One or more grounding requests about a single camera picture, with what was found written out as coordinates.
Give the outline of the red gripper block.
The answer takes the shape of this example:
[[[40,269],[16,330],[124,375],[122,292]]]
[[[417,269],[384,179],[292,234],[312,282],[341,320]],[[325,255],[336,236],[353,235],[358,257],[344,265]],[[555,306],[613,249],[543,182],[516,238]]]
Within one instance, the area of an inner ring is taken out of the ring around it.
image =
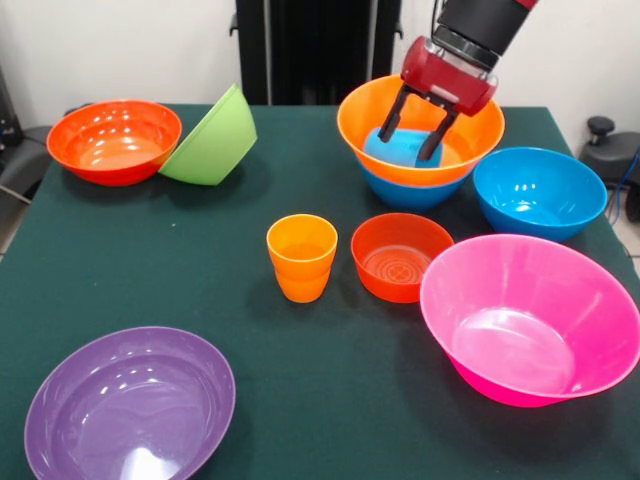
[[[378,138],[383,143],[392,138],[411,88],[423,98],[436,96],[445,101],[439,104],[445,116],[436,129],[420,133],[422,143],[416,157],[418,161],[430,161],[458,113],[469,117],[477,114],[489,103],[498,86],[496,76],[437,47],[425,36],[418,37],[408,49],[400,76],[407,85],[403,84],[399,89],[379,129]]]

